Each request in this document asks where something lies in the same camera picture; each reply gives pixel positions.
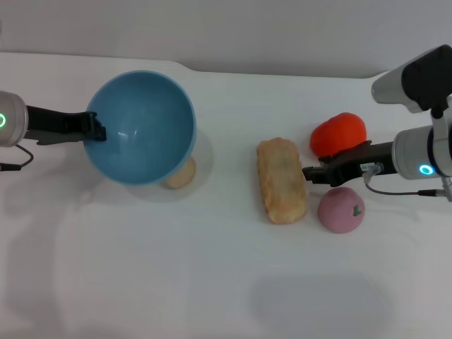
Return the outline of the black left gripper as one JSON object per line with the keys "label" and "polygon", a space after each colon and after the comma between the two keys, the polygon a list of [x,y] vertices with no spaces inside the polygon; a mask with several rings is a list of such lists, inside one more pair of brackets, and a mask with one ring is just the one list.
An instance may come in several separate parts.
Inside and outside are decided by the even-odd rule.
{"label": "black left gripper", "polygon": [[106,128],[98,121],[95,112],[64,113],[27,105],[28,127],[25,139],[38,145],[106,141]]}

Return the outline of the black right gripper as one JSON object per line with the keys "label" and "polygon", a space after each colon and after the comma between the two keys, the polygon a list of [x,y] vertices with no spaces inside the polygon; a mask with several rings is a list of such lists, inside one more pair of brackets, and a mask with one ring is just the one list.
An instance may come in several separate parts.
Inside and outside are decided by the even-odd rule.
{"label": "black right gripper", "polygon": [[344,150],[337,155],[320,158],[319,167],[303,167],[305,179],[313,184],[342,184],[362,177],[370,168],[370,163],[383,165],[380,175],[396,174],[392,160],[392,142],[372,144],[365,141],[354,148]]}

